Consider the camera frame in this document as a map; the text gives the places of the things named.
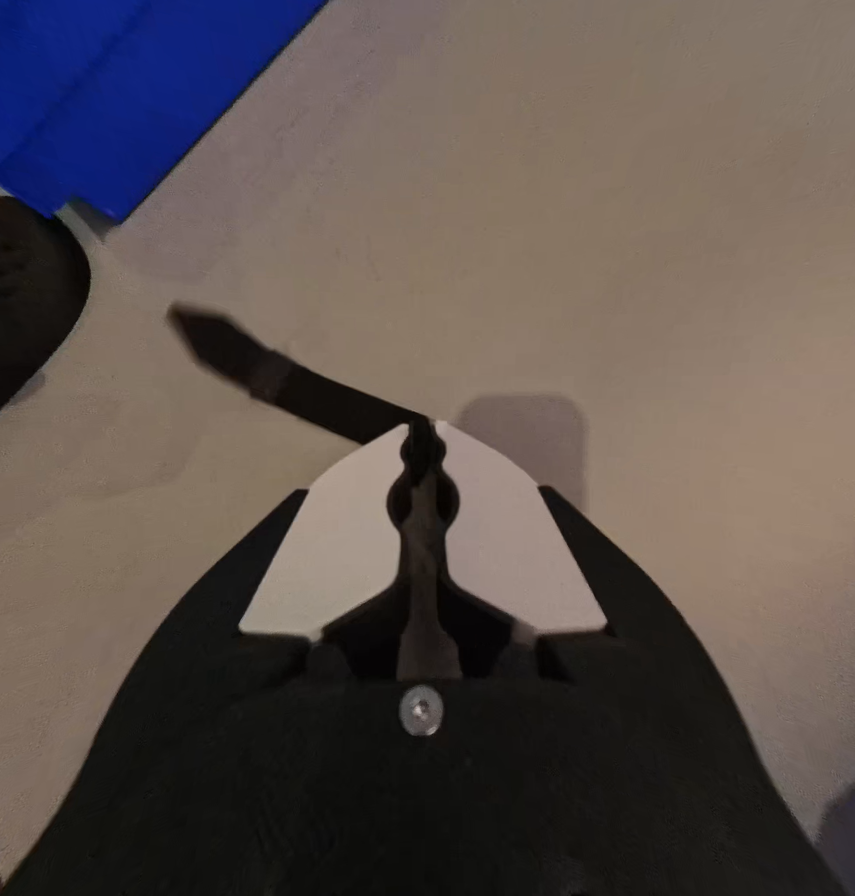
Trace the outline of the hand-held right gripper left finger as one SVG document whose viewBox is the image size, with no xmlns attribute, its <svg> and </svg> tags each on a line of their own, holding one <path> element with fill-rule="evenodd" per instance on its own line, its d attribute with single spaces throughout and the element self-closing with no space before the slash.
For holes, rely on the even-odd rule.
<svg viewBox="0 0 855 896">
<path fill-rule="evenodd" d="M 411 675 L 428 606 L 428 523 L 407 464 L 411 426 L 356 449 L 306 492 L 239 622 L 340 651 L 358 678 Z"/>
</svg>

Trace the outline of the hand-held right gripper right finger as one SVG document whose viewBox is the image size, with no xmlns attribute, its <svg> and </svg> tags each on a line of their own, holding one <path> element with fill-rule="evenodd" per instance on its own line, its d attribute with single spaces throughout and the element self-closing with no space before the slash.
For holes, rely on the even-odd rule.
<svg viewBox="0 0 855 896">
<path fill-rule="evenodd" d="M 513 646 L 606 617 L 539 485 L 451 424 L 425 424 L 425 672 L 485 678 Z"/>
</svg>

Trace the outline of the black hook-and-loop tie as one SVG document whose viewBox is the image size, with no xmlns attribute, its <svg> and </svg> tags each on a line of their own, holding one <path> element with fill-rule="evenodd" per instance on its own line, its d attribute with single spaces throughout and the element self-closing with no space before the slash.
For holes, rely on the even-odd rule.
<svg viewBox="0 0 855 896">
<path fill-rule="evenodd" d="M 468 609 L 448 574 L 446 536 L 460 509 L 443 467 L 446 447 L 434 423 L 411 409 L 335 382 L 270 350 L 231 319 L 175 305 L 168 319 L 203 366 L 291 416 L 355 442 L 364 451 L 403 429 L 402 472 L 378 489 L 381 523 L 392 526 L 396 576 L 368 599 L 319 626 L 359 676 L 399 680 L 465 678 Z"/>
</svg>

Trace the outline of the blue plastic bin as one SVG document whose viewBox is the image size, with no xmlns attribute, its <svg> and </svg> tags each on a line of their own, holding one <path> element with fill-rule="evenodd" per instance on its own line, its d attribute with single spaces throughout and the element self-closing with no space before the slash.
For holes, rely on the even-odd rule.
<svg viewBox="0 0 855 896">
<path fill-rule="evenodd" d="M 0 188 L 125 221 L 323 1 L 1 1 Z"/>
</svg>

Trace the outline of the black quilted elbow pad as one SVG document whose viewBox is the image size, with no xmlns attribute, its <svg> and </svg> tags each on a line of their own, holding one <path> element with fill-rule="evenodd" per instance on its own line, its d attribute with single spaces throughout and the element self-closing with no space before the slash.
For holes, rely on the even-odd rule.
<svg viewBox="0 0 855 896">
<path fill-rule="evenodd" d="M 0 411 L 74 330 L 90 289 L 90 264 L 72 231 L 0 196 Z"/>
</svg>

